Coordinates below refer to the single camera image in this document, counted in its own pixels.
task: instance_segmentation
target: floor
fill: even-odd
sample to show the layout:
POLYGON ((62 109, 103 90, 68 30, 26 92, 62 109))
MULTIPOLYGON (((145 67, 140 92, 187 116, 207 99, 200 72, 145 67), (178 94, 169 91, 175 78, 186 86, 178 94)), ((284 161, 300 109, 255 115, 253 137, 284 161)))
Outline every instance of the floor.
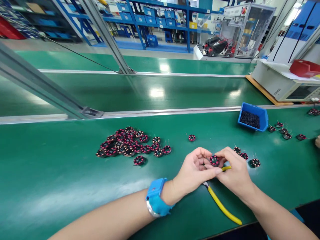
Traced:
MULTIPOLYGON (((0 39, 0 41, 15 51, 54 51, 54 52, 69 52, 69 48, 79 53, 95 53, 95 54, 111 54, 110 50, 105 47, 90 47, 87 43, 59 43, 62 47, 54 42, 44 42, 38 39, 26 39, 26 40, 12 40, 12 39, 0 39)), ((155 54, 159 58, 172 58, 172 59, 193 59, 193 54, 188 53, 174 53, 174 52, 162 52, 149 50, 133 50, 133 49, 120 49, 124 56, 140 56, 140 57, 154 57, 155 54)))

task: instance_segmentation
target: cable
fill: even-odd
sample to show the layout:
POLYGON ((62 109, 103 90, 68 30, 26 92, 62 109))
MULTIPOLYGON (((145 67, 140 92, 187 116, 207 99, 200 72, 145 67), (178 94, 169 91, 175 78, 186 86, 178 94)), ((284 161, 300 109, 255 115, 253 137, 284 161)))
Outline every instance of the cable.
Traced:
MULTIPOLYGON (((304 1, 305 1, 305 0, 302 0, 301 5, 299 6, 299 10, 300 10, 302 4, 304 3, 304 1)), ((287 14, 284 16, 283 20, 287 18, 287 16, 288 16, 289 13, 290 13, 290 12, 288 11, 287 14)), ((266 39, 266 41, 264 42, 264 45, 267 44, 267 42, 270 40, 270 38, 271 38, 271 34, 270 34, 270 37, 269 37, 268 39, 266 39)), ((258 53, 251 59, 250 63, 252 62, 253 59, 256 58, 256 56, 258 56, 259 53, 260 53, 260 52, 258 52, 258 53)))
POLYGON ((308 15, 308 17, 307 17, 307 20, 306 20, 306 22, 305 22, 305 24, 304 24, 304 26, 303 26, 303 28, 302 28, 302 31, 301 31, 301 33, 300 33, 300 35, 299 35, 298 41, 296 42, 296 45, 294 46, 293 51, 292 51, 292 53, 291 53, 291 55, 290 55, 290 58, 289 58, 288 63, 289 63, 290 60, 291 60, 291 57, 292 57, 292 55, 293 55, 293 52, 294 52, 294 50, 296 49, 296 47, 297 47, 297 45, 298 45, 298 42, 300 41, 300 38, 301 38, 302 33, 303 33, 303 30, 306 28, 306 25, 307 25, 307 22, 308 22, 308 20, 309 20, 309 17, 310 17, 310 15, 311 15, 314 7, 316 6, 316 4, 317 4, 317 3, 315 2, 314 5, 313 5, 313 7, 312 7, 312 9, 311 9, 311 11, 310 11, 310 13, 309 13, 309 15, 308 15))
POLYGON ((289 32, 289 29, 290 29, 290 27, 292 26, 293 21, 294 21, 294 20, 296 19, 296 17, 297 17, 297 14, 298 14, 298 12, 299 12, 299 9, 298 9, 298 11, 297 11, 296 15, 294 16, 293 20, 291 21, 291 23, 290 23, 289 27, 287 28, 286 32, 284 33, 284 35, 283 35, 283 39, 281 40, 281 43, 280 43, 280 45, 279 45, 279 47, 278 47, 278 49, 277 49, 277 51, 276 51, 276 53, 275 53, 275 55, 274 55, 274 57, 273 57, 273 60, 272 60, 272 61, 274 61, 274 59, 276 58, 276 55, 277 55, 277 53, 278 53, 278 51, 279 51, 279 49, 280 49, 281 44, 282 44, 282 43, 283 43, 283 41, 284 41, 284 38, 286 37, 287 33, 289 32))
POLYGON ((19 24, 19 25, 21 25, 21 26, 23 26, 23 27, 25 27, 25 28, 28 28, 30 31, 34 32, 35 34, 39 35, 40 37, 43 37, 43 38, 45 38, 45 39, 48 39, 48 40, 50 40, 50 41, 58 44, 59 46, 65 48, 65 49, 68 49, 69 51, 71 51, 71 52, 73 52, 73 53, 75 53, 75 54, 77 54, 77 55, 79 55, 79 56, 81 56, 81 57, 84 57, 84 58, 88 59, 88 60, 91 61, 91 62, 94 62, 94 63, 100 65, 101 67, 104 67, 104 68, 109 69, 109 70, 111 70, 111 71, 113 71, 113 72, 115 72, 115 73, 118 73, 118 72, 116 72, 115 70, 112 70, 111 68, 108 68, 108 67, 106 67, 106 66, 104 66, 104 65, 102 65, 102 64, 100 64, 100 63, 97 63, 97 62, 91 60, 90 58, 87 58, 87 57, 81 55, 80 53, 77 53, 77 52, 75 52, 75 51, 73 51, 73 50, 71 50, 71 49, 63 46, 63 45, 61 45, 60 43, 57 43, 56 41, 54 41, 54 40, 52 40, 52 39, 50 39, 50 38, 48 38, 48 37, 46 37, 46 36, 42 36, 41 34, 39 34, 38 32, 36 32, 36 31, 34 31, 34 30, 32 30, 31 28, 29 28, 29 27, 27 27, 27 26, 25 26, 25 25, 23 25, 23 24, 15 21, 15 20, 12 20, 11 18, 9 18, 9 17, 7 17, 7 16, 2 15, 1 13, 0 13, 0 16, 3 17, 3 18, 8 19, 9 21, 15 22, 16 24, 19 24))

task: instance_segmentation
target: metal pole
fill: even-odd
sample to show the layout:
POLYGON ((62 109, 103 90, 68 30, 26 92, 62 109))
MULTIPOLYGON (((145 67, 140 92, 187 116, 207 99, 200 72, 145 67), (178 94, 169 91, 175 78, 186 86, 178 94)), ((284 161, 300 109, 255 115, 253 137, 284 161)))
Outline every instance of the metal pole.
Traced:
POLYGON ((98 30, 101 38, 106 43, 106 45, 110 48, 112 56, 116 60, 117 64, 119 65, 119 73, 124 74, 135 74, 136 72, 132 70, 124 60, 117 43, 113 39, 112 35, 110 34, 109 27, 107 26, 106 22, 103 20, 98 7, 91 0, 80 0, 80 3, 84 10, 86 11, 87 15, 89 16, 90 20, 92 21, 93 25, 98 30))
POLYGON ((280 32, 282 26, 284 25, 287 16, 289 15, 290 11, 292 10, 296 1, 286 0, 280 9, 280 14, 276 17, 267 37, 266 40, 258 53, 257 58, 262 58, 264 55, 268 53, 271 46, 273 45, 274 41, 276 40, 278 33, 280 32))
POLYGON ((0 75, 62 110, 70 118, 99 118, 103 114, 103 112, 84 107, 65 90, 1 42, 0 75))
POLYGON ((313 32, 313 34, 309 37, 307 42, 299 50, 299 52, 296 54, 296 56, 291 59, 290 63, 293 63, 294 59, 302 59, 307 54, 307 52, 310 50, 310 48, 315 44, 315 42, 319 39, 319 37, 320 37, 320 25, 313 32))

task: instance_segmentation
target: blue storage bin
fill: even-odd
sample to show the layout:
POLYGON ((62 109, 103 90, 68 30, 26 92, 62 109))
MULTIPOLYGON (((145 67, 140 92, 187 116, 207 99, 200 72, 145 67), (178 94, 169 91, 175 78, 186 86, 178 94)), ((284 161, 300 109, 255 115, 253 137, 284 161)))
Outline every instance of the blue storage bin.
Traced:
POLYGON ((44 11, 44 12, 48 15, 52 15, 52 16, 56 15, 54 11, 44 11))
POLYGON ((248 104, 248 103, 245 103, 243 102, 242 103, 242 106, 241 106, 241 110, 240 110, 240 114, 239 114, 239 118, 238 118, 238 123, 243 125, 243 126, 246 126, 248 128, 251 128, 251 129, 254 129, 256 131, 260 131, 260 132, 264 132, 267 127, 268 127, 268 114, 267 114, 267 110, 266 109, 263 109, 263 108, 260 108, 260 107, 257 107, 255 105, 252 105, 252 104, 248 104), (241 114, 242 114, 242 111, 246 111, 246 112, 250 112, 250 113, 253 113, 253 114, 256 114, 259 116, 259 119, 260 119, 260 129, 258 128, 255 128, 255 127, 252 127, 248 124, 245 124, 245 123, 242 123, 240 122, 240 118, 241 118, 241 114))
POLYGON ((173 18, 175 19, 176 18, 176 14, 173 10, 169 11, 169 10, 164 10, 164 16, 166 18, 173 18))
POLYGON ((156 35, 147 35, 147 40, 150 47, 157 47, 159 45, 156 35))
POLYGON ((49 37, 58 37, 55 32, 45 32, 49 37))
POLYGON ((145 16, 147 23, 157 24, 155 17, 145 16))
POLYGON ((126 3, 116 3, 119 11, 130 12, 129 6, 126 3))
POLYGON ((171 26, 171 27, 177 25, 177 22, 176 22, 175 19, 169 19, 169 18, 167 18, 167 19, 166 19, 166 23, 167 23, 167 26, 171 26))
POLYGON ((157 22, 157 24, 160 24, 160 25, 163 25, 163 26, 166 25, 166 19, 165 18, 156 18, 156 22, 157 22))
POLYGON ((130 13, 119 12, 119 14, 122 20, 132 21, 132 17, 130 13))
POLYGON ((136 19, 137 22, 146 22, 146 18, 144 15, 134 15, 134 18, 136 19))
POLYGON ((61 38, 69 38, 69 39, 71 38, 69 33, 56 32, 56 34, 58 35, 58 37, 61 37, 61 38))
POLYGON ((143 6, 143 11, 144 11, 145 15, 152 16, 152 17, 158 16, 157 10, 155 10, 154 8, 149 8, 149 7, 143 6))
POLYGON ((40 18, 40 19, 38 20, 38 23, 39 23, 39 24, 42 24, 42 25, 48 25, 48 26, 59 26, 59 23, 58 23, 58 22, 53 21, 53 20, 43 19, 43 18, 40 18))

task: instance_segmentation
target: pliers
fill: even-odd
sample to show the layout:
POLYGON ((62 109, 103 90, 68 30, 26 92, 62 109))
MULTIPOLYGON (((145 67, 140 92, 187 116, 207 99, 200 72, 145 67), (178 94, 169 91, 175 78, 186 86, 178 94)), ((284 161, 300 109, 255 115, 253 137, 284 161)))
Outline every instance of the pliers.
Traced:
MULTIPOLYGON (((230 169, 230 166, 227 167, 223 167, 222 171, 225 171, 227 169, 230 169)), ((209 186, 209 184, 207 182, 203 182, 203 185, 206 186, 208 192, 210 193, 210 195, 212 196, 213 200, 216 202, 216 204, 218 205, 218 207, 221 209, 221 211, 228 217, 230 218, 232 221, 234 221, 236 224, 242 225, 242 222, 239 218, 233 216, 220 202, 219 198, 217 197, 217 195, 214 193, 214 191, 212 190, 212 188, 209 186)))

